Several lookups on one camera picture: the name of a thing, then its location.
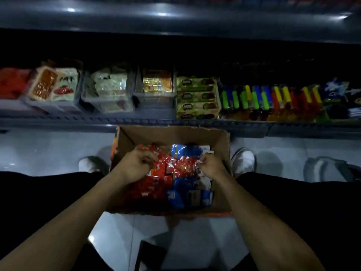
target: sneaker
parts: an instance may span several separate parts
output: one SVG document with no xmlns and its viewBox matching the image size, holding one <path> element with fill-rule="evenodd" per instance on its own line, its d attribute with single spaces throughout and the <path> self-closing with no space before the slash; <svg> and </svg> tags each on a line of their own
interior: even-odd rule
<svg viewBox="0 0 361 271">
<path fill-rule="evenodd" d="M 101 172 L 102 174 L 106 175 L 108 173 L 108 170 L 109 167 L 106 162 L 97 156 L 85 157 L 79 161 L 79 172 Z"/>
<path fill-rule="evenodd" d="M 256 168 L 255 155 L 245 147 L 240 148 L 233 154 L 231 162 L 234 178 L 247 172 L 254 172 Z"/>
</svg>

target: metal shelf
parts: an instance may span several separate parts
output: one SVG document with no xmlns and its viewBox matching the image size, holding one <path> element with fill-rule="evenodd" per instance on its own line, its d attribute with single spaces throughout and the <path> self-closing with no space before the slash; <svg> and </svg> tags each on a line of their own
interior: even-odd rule
<svg viewBox="0 0 361 271">
<path fill-rule="evenodd" d="M 114 132 L 117 125 L 190 125 L 220 128 L 233 136 L 263 138 L 361 139 L 361 123 L 268 123 L 221 120 L 176 120 L 162 118 L 119 118 L 92 115 L 0 116 L 0 130 L 37 128 L 82 132 Z"/>
<path fill-rule="evenodd" d="M 360 44 L 357 6 L 353 1 L 0 0 L 0 28 Z"/>
</svg>

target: forearm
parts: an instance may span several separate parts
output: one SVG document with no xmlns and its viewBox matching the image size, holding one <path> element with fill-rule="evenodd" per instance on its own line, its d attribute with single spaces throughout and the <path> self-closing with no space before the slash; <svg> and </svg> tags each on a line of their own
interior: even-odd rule
<svg viewBox="0 0 361 271">
<path fill-rule="evenodd" d="M 231 205 L 237 225 L 259 270 L 323 270 L 319 259 L 301 237 L 231 175 L 223 174 L 217 183 Z"/>
<path fill-rule="evenodd" d="M 0 270 L 70 270 L 94 225 L 121 188 L 109 177 L 1 260 Z"/>
</svg>

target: hand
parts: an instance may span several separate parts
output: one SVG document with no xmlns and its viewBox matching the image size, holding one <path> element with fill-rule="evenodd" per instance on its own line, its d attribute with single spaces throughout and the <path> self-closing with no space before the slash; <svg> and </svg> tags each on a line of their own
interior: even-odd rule
<svg viewBox="0 0 361 271">
<path fill-rule="evenodd" d="M 226 168 L 224 167 L 222 160 L 211 153 L 206 153 L 201 157 L 201 162 L 199 163 L 199 168 L 202 170 L 207 177 L 218 180 L 224 175 L 228 175 Z"/>
<path fill-rule="evenodd" d="M 136 148 L 125 154 L 123 159 L 110 172 L 116 178 L 123 179 L 125 185 L 143 178 L 158 161 L 158 154 L 150 150 Z"/>
</svg>

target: person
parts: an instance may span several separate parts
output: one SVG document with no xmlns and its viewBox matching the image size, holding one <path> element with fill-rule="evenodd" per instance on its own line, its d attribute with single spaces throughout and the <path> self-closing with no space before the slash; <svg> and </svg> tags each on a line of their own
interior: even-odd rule
<svg viewBox="0 0 361 271">
<path fill-rule="evenodd" d="M 235 269 L 359 269 L 359 183 L 257 174 L 255 156 L 245 148 L 231 160 L 233 176 L 214 154 L 203 155 L 200 168 L 221 187 L 249 248 Z M 134 149 L 104 177 L 89 159 L 68 175 L 2 172 L 0 270 L 110 270 L 87 248 L 89 233 L 112 199 L 154 161 L 151 151 Z"/>
</svg>

